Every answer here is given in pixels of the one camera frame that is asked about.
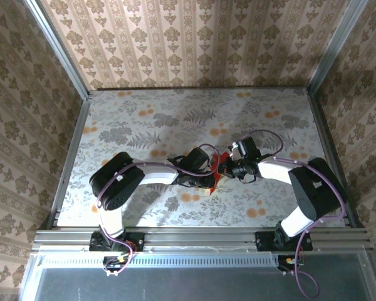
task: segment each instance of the floral tablecloth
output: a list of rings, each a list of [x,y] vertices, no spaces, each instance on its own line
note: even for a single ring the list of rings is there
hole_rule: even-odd
[[[99,223],[91,175],[115,154],[162,161],[201,143],[220,152],[253,129],[277,132],[281,157],[324,156],[304,88],[232,88],[93,92],[58,226]],[[261,152],[276,150],[269,134],[254,134]],[[223,178],[216,191],[139,186],[123,207],[125,226],[274,226],[296,207],[290,185],[274,180],[241,184]],[[330,226],[343,226],[341,222]]]

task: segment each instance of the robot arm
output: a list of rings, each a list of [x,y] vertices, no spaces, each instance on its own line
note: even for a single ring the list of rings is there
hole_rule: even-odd
[[[131,167],[108,187],[101,198],[99,210],[102,226],[113,238],[123,234],[122,205],[139,185],[161,183],[211,188],[216,186],[219,176],[237,177],[242,180],[245,175],[250,174],[254,176],[254,180],[274,179],[293,186],[298,207],[277,224],[275,234],[279,244],[289,241],[314,221],[340,206],[331,189],[319,177],[305,167],[294,168],[290,164],[274,161],[271,155],[262,156],[252,138],[233,143],[230,153],[223,154],[221,157],[224,160],[220,163],[217,172],[206,177],[188,175],[161,163],[159,166]],[[93,194],[97,197],[118,171],[135,161],[126,152],[115,156],[91,177]],[[207,167],[209,158],[203,150],[195,148],[188,156],[169,159],[169,162],[183,170],[200,173],[203,171],[203,166]],[[325,175],[340,194],[344,195],[340,183],[323,159],[316,158],[308,164]]]

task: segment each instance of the wire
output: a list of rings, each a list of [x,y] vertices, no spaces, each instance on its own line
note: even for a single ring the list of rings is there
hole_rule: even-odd
[[[179,183],[180,186],[184,186],[184,187],[188,187],[188,188],[192,188],[193,186],[189,186],[189,185],[185,185],[185,184],[182,184],[182,183]]]
[[[333,191],[334,195],[336,196],[336,198],[338,199],[338,202],[340,203],[340,206],[341,206],[341,209],[342,209],[342,212],[341,214],[337,215],[337,216],[326,216],[324,218],[320,218],[318,219],[317,221],[315,221],[314,223],[312,223],[311,225],[309,225],[301,234],[300,236],[300,239],[298,240],[298,244],[296,246],[296,250],[295,250],[295,264],[294,264],[294,275],[295,275],[295,279],[296,279],[296,284],[298,285],[298,288],[300,289],[301,293],[308,299],[313,299],[313,298],[316,298],[318,295],[319,295],[319,285],[317,283],[317,281],[308,273],[306,272],[303,272],[303,271],[299,271],[298,270],[298,265],[296,264],[298,262],[298,256],[299,256],[299,253],[300,253],[300,248],[301,248],[301,244],[302,244],[302,241],[303,241],[303,238],[305,237],[305,235],[313,228],[315,227],[317,224],[319,223],[323,223],[325,220],[327,219],[342,219],[344,216],[345,216],[345,203],[344,203],[344,200],[343,198],[341,197],[341,194],[338,192],[337,188],[329,181],[329,179],[327,179],[327,177],[325,177],[320,171],[318,171],[317,169],[309,166],[307,163],[304,163],[304,162],[300,162],[300,161],[294,161],[294,160],[290,160],[290,159],[282,159],[282,158],[277,158],[275,156],[273,156],[273,159],[276,161],[276,162],[282,162],[282,163],[288,163],[288,164],[294,164],[294,165],[299,165],[299,166],[303,166],[307,169],[309,169],[310,171],[312,171],[313,173],[315,173],[322,181],[324,181],[327,186]],[[301,282],[300,282],[300,279],[299,279],[299,276],[298,274],[303,274],[305,276],[307,276],[308,278],[310,278],[310,280],[312,280],[312,282],[315,284],[315,287],[316,287],[316,294],[314,296],[309,296],[307,293],[305,293],[305,291],[303,290],[302,286],[301,286]]]
[[[300,250],[301,250],[301,253],[302,253],[302,260],[303,260],[303,263],[305,264],[305,253],[304,253],[304,251],[303,251],[302,246],[301,246]]]
[[[214,147],[213,145],[208,144],[208,143],[203,143],[198,148],[201,148],[201,147],[204,147],[204,146],[209,146],[210,148],[212,148],[214,150],[214,152],[216,153],[216,155],[217,155],[217,164],[216,164],[215,168],[212,171],[203,172],[203,173],[198,174],[198,173],[195,173],[195,172],[187,171],[187,170],[185,170],[183,168],[174,166],[172,164],[166,164],[166,163],[161,163],[161,162],[135,162],[135,163],[131,163],[131,164],[125,166],[123,169],[121,169],[118,173],[116,173],[106,183],[105,187],[103,187],[102,191],[100,191],[100,193],[98,195],[98,198],[97,198],[97,208],[100,209],[102,207],[102,202],[101,202],[102,196],[104,195],[104,193],[106,192],[106,190],[110,187],[110,185],[113,184],[113,182],[117,179],[118,176],[122,175],[125,171],[127,171],[131,167],[145,166],[145,165],[169,167],[171,169],[175,169],[176,171],[180,171],[180,172],[183,172],[185,174],[189,174],[190,176],[195,176],[195,177],[206,177],[206,176],[210,176],[211,174],[214,174],[219,169],[219,164],[220,164],[220,160],[221,160],[220,153],[219,153],[219,151],[217,150],[216,147]]]
[[[132,241],[130,240],[127,240],[126,241],[129,245],[133,245],[133,250],[134,250],[134,253],[137,252],[138,248],[137,248],[137,245],[135,243],[133,243]]]
[[[121,273],[122,271],[124,271],[126,269],[126,267],[130,264],[131,260],[132,260],[132,254],[133,254],[133,251],[132,251],[132,248],[131,246],[128,244],[128,243],[125,243],[124,241],[121,241],[121,240],[116,240],[115,238],[112,238],[106,231],[106,229],[103,227],[103,220],[102,220],[102,216],[99,214],[99,218],[100,218],[100,223],[102,225],[102,230],[103,230],[103,233],[105,234],[105,236],[115,242],[115,243],[119,243],[123,246],[126,246],[128,248],[128,260],[126,262],[126,264],[124,264],[123,267],[121,267],[118,271],[116,271],[116,275],[118,275],[119,273]],[[106,262],[106,265],[105,265],[105,270],[107,270],[107,266],[110,264],[110,260]]]
[[[276,154],[278,154],[279,152],[281,152],[283,150],[283,148],[284,148],[284,141],[283,141],[283,139],[280,137],[280,135],[278,135],[277,133],[273,132],[272,130],[264,130],[264,129],[252,130],[248,134],[246,134],[244,137],[242,137],[241,140],[246,139],[251,134],[258,133],[258,132],[270,133],[270,134],[274,135],[275,137],[277,137],[277,139],[280,141],[280,148],[278,150],[276,150],[274,153],[272,153],[272,156],[275,156]]]
[[[249,181],[249,182],[243,182],[243,180],[239,179],[239,181],[243,184],[251,184],[253,183],[254,181],[256,181],[256,178],[254,178],[253,180]]]

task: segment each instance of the purple cable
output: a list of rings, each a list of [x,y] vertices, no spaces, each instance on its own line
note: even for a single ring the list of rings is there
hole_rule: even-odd
[[[99,215],[99,217],[100,217],[100,222],[103,224],[102,216]],[[126,267],[130,264],[130,262],[131,262],[131,260],[132,260],[133,250],[132,250],[131,246],[128,245],[127,243],[125,243],[124,241],[116,240],[115,238],[112,238],[112,237],[107,233],[107,231],[106,231],[106,229],[105,229],[104,227],[102,227],[102,230],[103,230],[105,236],[106,236],[109,240],[114,241],[115,243],[119,243],[119,244],[121,244],[121,245],[124,245],[124,246],[126,246],[126,247],[128,248],[128,251],[129,251],[129,254],[128,254],[128,260],[127,260],[126,264],[124,264],[124,266],[123,266],[121,269],[119,269],[119,270],[117,271],[117,274],[119,274],[119,273],[121,273],[122,271],[124,271],[124,270],[126,269]]]
[[[190,171],[186,171],[185,169],[182,169],[182,168],[179,168],[177,166],[174,166],[172,164],[165,164],[165,163],[161,163],[161,162],[136,162],[136,163],[131,163],[130,165],[127,165],[125,166],[123,169],[121,169],[118,173],[116,173],[105,185],[105,187],[103,187],[102,191],[100,191],[99,195],[98,195],[98,198],[97,198],[97,208],[101,208],[102,204],[100,202],[100,200],[102,199],[102,196],[104,195],[104,193],[106,192],[106,190],[110,187],[111,184],[113,184],[113,182],[117,179],[118,176],[122,175],[125,171],[127,171],[128,169],[130,169],[131,167],[134,167],[134,166],[142,166],[142,165],[152,165],[152,166],[164,166],[164,167],[169,167],[171,169],[175,169],[177,171],[180,171],[180,172],[184,172],[186,174],[189,174],[191,176],[195,176],[195,177],[206,177],[206,176],[210,176],[211,174],[214,174],[214,172],[219,168],[219,164],[220,164],[220,153],[219,151],[217,150],[217,148],[215,148],[213,145],[211,144],[208,144],[208,143],[203,143],[199,146],[199,148],[203,147],[203,146],[209,146],[211,147],[212,149],[214,149],[214,152],[217,154],[217,164],[216,164],[216,167],[214,168],[213,171],[209,171],[209,172],[205,172],[203,174],[197,174],[197,173],[194,173],[194,172],[190,172]]]
[[[337,216],[327,216],[325,218],[320,218],[318,219],[317,221],[315,221],[314,223],[312,223],[311,225],[309,225],[301,234],[300,236],[300,239],[298,240],[298,244],[296,246],[296,250],[295,250],[295,264],[294,264],[294,274],[295,274],[295,279],[296,279],[296,284],[298,285],[298,288],[300,289],[301,293],[308,299],[313,299],[313,298],[316,298],[318,295],[319,295],[319,285],[318,283],[316,282],[316,280],[308,273],[306,272],[303,272],[303,271],[298,271],[298,265],[296,264],[296,262],[298,262],[298,255],[300,253],[300,248],[301,248],[301,243],[303,241],[303,238],[305,237],[305,234],[307,232],[309,232],[309,230],[311,230],[313,227],[315,227],[318,223],[322,223],[324,222],[324,220],[326,219],[342,219],[344,216],[345,216],[345,203],[344,203],[344,200],[343,198],[341,197],[341,194],[337,191],[336,187],[320,172],[318,171],[317,169],[309,166],[308,164],[304,163],[304,162],[300,162],[300,161],[294,161],[294,160],[290,160],[290,159],[282,159],[282,158],[277,158],[277,157],[273,157],[273,159],[277,162],[282,162],[282,163],[288,163],[288,164],[294,164],[294,165],[299,165],[299,166],[304,166],[306,167],[307,169],[309,169],[310,171],[314,172],[322,181],[324,181],[328,187],[333,191],[334,195],[336,196],[336,198],[338,199],[338,202],[340,202],[340,205],[341,205],[341,209],[342,209],[342,212],[340,215],[337,215]],[[313,283],[315,284],[315,287],[316,287],[316,294],[314,296],[309,296],[307,293],[305,293],[305,291],[303,290],[302,286],[301,286],[301,282],[300,282],[300,279],[298,277],[298,274],[304,274],[305,276],[307,276],[308,278],[310,278]]]
[[[325,216],[324,218],[320,219],[321,222],[324,222],[324,220],[326,220],[326,219],[342,219],[342,218],[344,218],[344,216],[345,216],[345,203],[344,203],[343,198],[341,197],[341,194],[337,191],[337,188],[334,187],[334,185],[332,184],[332,182],[330,182],[320,171],[318,171],[317,169],[309,166],[307,163],[304,163],[304,162],[294,161],[294,160],[290,160],[290,159],[282,159],[282,158],[277,158],[277,157],[273,157],[273,159],[275,161],[277,161],[277,162],[294,164],[294,165],[299,165],[299,166],[306,167],[311,172],[315,173],[333,191],[334,195],[338,199],[338,202],[340,202],[342,212],[341,212],[340,215],[336,215],[336,216]],[[308,227],[308,230],[312,229],[314,227],[314,224],[315,223],[311,224]]]
[[[258,133],[258,132],[270,133],[270,134],[274,135],[275,137],[277,137],[277,139],[280,141],[280,148],[278,150],[276,150],[274,153],[272,153],[272,156],[275,156],[276,154],[278,154],[279,152],[281,152],[283,150],[284,141],[282,140],[282,138],[277,133],[273,132],[272,130],[264,130],[264,129],[252,130],[248,134],[246,134],[244,137],[242,137],[241,140],[246,139],[251,134]]]

